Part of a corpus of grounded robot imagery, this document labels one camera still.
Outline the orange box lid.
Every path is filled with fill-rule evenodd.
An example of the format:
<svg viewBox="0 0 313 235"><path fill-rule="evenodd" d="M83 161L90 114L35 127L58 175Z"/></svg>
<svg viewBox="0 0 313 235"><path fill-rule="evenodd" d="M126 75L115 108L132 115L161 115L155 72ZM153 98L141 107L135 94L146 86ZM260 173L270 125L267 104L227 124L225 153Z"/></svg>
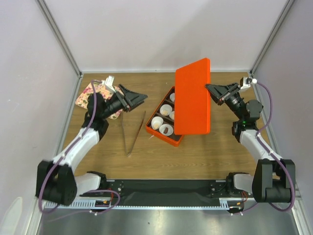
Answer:
<svg viewBox="0 0 313 235"><path fill-rule="evenodd" d="M203 58L175 72L176 135L210 132L211 101L205 85L211 82L210 59Z"/></svg>

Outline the orange chocolate box base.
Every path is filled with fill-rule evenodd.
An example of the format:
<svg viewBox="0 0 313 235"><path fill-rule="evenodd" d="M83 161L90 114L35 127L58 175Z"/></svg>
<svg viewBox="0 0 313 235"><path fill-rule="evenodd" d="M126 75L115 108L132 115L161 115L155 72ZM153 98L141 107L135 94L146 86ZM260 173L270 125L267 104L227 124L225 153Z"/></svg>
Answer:
<svg viewBox="0 0 313 235"><path fill-rule="evenodd" d="M174 133L175 87L173 86L146 123L146 131L154 137L178 147L183 135Z"/></svg>

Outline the steel serving tongs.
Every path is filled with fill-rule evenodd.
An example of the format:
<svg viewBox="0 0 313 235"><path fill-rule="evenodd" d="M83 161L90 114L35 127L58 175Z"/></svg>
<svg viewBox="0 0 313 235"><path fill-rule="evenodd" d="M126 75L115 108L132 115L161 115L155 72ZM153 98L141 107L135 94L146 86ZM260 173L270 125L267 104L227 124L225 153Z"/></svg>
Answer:
<svg viewBox="0 0 313 235"><path fill-rule="evenodd" d="M123 147L125 155L129 158L133 152L134 146L136 144L137 138L140 134L140 131L143 127L144 119L146 117L146 111L140 116L139 122L130 129L130 133L127 133L129 130L129 126L126 127L125 119L124 119L125 112L122 112L120 115L120 123L121 123L121 131L122 131L122 139L123 139Z"/></svg>

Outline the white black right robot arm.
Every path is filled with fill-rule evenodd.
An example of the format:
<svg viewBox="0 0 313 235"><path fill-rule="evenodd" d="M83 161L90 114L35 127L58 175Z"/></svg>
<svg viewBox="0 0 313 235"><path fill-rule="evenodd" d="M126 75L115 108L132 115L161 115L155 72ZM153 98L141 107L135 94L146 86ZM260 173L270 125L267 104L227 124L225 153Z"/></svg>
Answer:
<svg viewBox="0 0 313 235"><path fill-rule="evenodd" d="M263 110L262 104L255 99L244 102L240 96L238 83L229 85L207 84L211 98L218 104L226 104L236 115L232 135L244 146L257 162L253 176L246 173L233 173L233 180L225 184L229 196L236 197L242 191L252 194L258 203L295 202L295 164L283 159L264 141L257 128L257 120Z"/></svg>

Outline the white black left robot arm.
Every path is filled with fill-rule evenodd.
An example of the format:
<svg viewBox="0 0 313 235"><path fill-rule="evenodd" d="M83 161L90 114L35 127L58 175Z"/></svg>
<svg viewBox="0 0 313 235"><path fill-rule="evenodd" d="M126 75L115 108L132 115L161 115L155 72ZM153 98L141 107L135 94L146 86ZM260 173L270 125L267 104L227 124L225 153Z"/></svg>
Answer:
<svg viewBox="0 0 313 235"><path fill-rule="evenodd" d="M44 200L57 205L69 206L76 196L93 192L97 196L108 190L106 176L89 171L83 176L74 173L86 154L104 137L109 123L108 117L117 111L130 112L148 97L119 85L110 99L105 100L100 93L88 97L84 123L74 140L52 160L43 160L37 167L36 197L41 204Z"/></svg>

